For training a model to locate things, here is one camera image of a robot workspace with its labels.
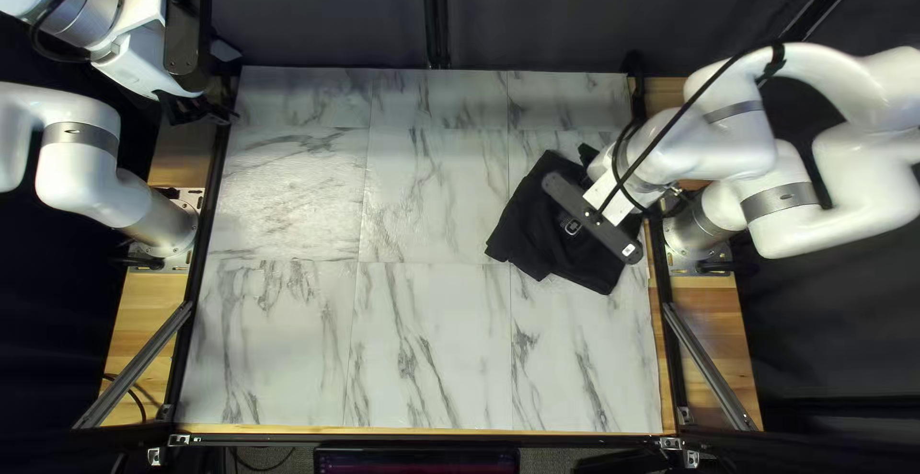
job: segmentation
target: black cloth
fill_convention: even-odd
[[[584,187],[591,185],[582,165],[547,150],[501,212],[486,242],[486,254],[511,262],[534,280],[553,273],[592,291],[609,294],[625,264],[586,229],[575,231],[578,221],[543,191],[541,181],[549,172],[558,172]],[[641,223],[640,216],[628,215],[619,227],[635,238]]]

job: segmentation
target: black backdrop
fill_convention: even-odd
[[[26,25],[6,15],[0,15],[0,81],[78,92],[112,105],[121,115],[119,164],[146,177],[159,122],[156,104],[123,93],[88,64],[40,57],[29,46]],[[68,428],[96,398],[124,278],[124,268],[108,260],[124,252],[120,233],[36,197],[39,144],[37,134],[19,187],[0,194],[5,433]]]

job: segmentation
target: white marble tile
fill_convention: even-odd
[[[236,111],[246,125],[368,127],[371,69],[246,66]]]
[[[661,433],[647,274],[603,296],[512,269],[514,429]]]
[[[508,72],[508,127],[619,130],[631,118],[622,73]]]
[[[341,425],[355,265],[212,257],[179,420]]]
[[[235,126],[210,255],[358,256],[367,128]]]
[[[508,127],[507,71],[387,69],[374,81],[373,125]]]
[[[494,263],[507,145],[506,131],[371,127],[361,261]]]
[[[547,150],[555,150],[571,162],[581,162],[578,147],[587,143],[595,150],[613,143],[619,132],[580,130],[513,130],[508,135],[508,190],[514,189]]]
[[[510,429],[509,268],[359,264],[346,425]]]

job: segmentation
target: wooden surface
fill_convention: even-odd
[[[204,186],[211,164],[213,138],[214,128],[208,124],[182,127],[168,127],[164,124],[156,140],[147,182],[151,186]],[[176,310],[185,296],[188,280],[185,274],[129,272],[125,276],[115,329],[109,343],[109,356],[106,359],[107,374],[121,373],[121,369],[141,350],[147,339]],[[161,403],[166,396],[174,340],[167,343],[136,383]],[[103,382],[100,391],[108,386],[108,382]],[[144,401],[147,420],[153,420],[157,405],[146,400],[139,392],[137,396]],[[102,425],[140,421],[140,410],[134,400],[125,395]]]
[[[684,78],[646,79],[646,107],[649,116],[668,107],[677,107],[684,102]],[[695,190],[706,186],[708,181],[682,180],[681,187]],[[649,294],[652,300],[652,323],[655,327],[655,345],[658,349],[658,362],[661,365],[661,411],[664,428],[673,429],[673,411],[671,409],[671,386],[668,384],[668,372],[665,368],[664,341],[661,335],[661,315],[658,306],[658,289],[655,287],[655,272],[650,269]],[[696,338],[703,344],[709,357],[716,363],[719,372],[725,377],[742,405],[749,411],[757,427],[763,429],[760,417],[760,405],[757,391],[753,384],[751,356],[748,352],[747,337],[744,334],[741,304],[734,276],[728,277],[675,277],[671,279],[674,304],[684,317]],[[684,369],[684,386],[687,403],[696,423],[719,428],[730,428],[722,415],[719,402],[713,397],[696,364],[681,350]]]
[[[652,115],[661,109],[680,105],[683,102],[683,78],[659,78],[646,80],[646,104]],[[154,186],[204,186],[211,160],[213,131],[189,130],[188,127],[164,127],[161,129],[154,162],[150,172],[150,184]],[[681,182],[683,187],[697,188],[705,182]],[[661,415],[664,433],[674,432],[671,388],[664,358],[662,322],[658,306],[658,291],[654,272],[651,272],[650,306],[661,383]],[[167,316],[182,301],[185,293],[185,275],[154,275],[129,273],[121,296],[118,319],[109,347],[106,371],[118,374],[121,368],[140,350]],[[672,280],[674,302],[687,324],[696,332],[703,346],[709,352],[719,371],[741,399],[757,422],[761,425],[760,409],[753,386],[751,361],[744,336],[741,309],[734,279],[719,278],[675,278]],[[155,362],[144,372],[138,384],[143,386],[157,400],[162,401],[169,373],[169,356],[172,343],[167,345]],[[696,370],[696,365],[684,357],[684,382],[690,409],[697,422],[718,427],[729,427],[721,416],[721,409],[709,392],[708,386]],[[145,404],[148,418],[155,415],[155,407]],[[138,409],[130,397],[124,397],[121,404],[112,411],[104,425],[136,423],[140,421]],[[190,433],[451,433],[477,434],[478,430],[432,430],[432,429],[390,429],[390,428],[348,428],[325,426],[274,426],[244,424],[199,424],[184,423],[180,427]],[[513,431],[489,431],[488,433],[521,434]],[[535,434],[568,434],[533,432]]]

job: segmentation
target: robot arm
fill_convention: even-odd
[[[776,75],[809,83],[846,118],[812,147],[834,207],[822,209],[799,154],[773,139],[756,86],[773,52],[757,50],[703,92],[627,179],[626,187],[646,206],[678,178],[715,181],[694,206],[664,222],[669,246],[681,255],[706,257],[713,244],[749,228],[761,255],[794,256],[884,233],[920,215],[920,186],[911,170],[920,162],[920,51],[899,47],[854,58],[807,43],[785,49],[786,65]],[[721,64],[694,73],[684,96]],[[675,111],[654,116],[637,132],[619,170]],[[589,166],[596,182],[584,197],[595,207],[615,186],[610,150]],[[604,211],[614,223],[632,209],[619,197]]]
[[[51,0],[0,0],[0,11],[35,23]],[[156,91],[195,97],[163,67],[166,0],[64,0],[41,30],[82,47],[90,63],[147,98]]]
[[[121,120],[109,105],[0,82],[0,121],[0,192],[22,180],[31,131],[43,129],[35,191],[45,204],[127,233],[152,256],[171,256],[192,244],[194,218],[117,168]]]

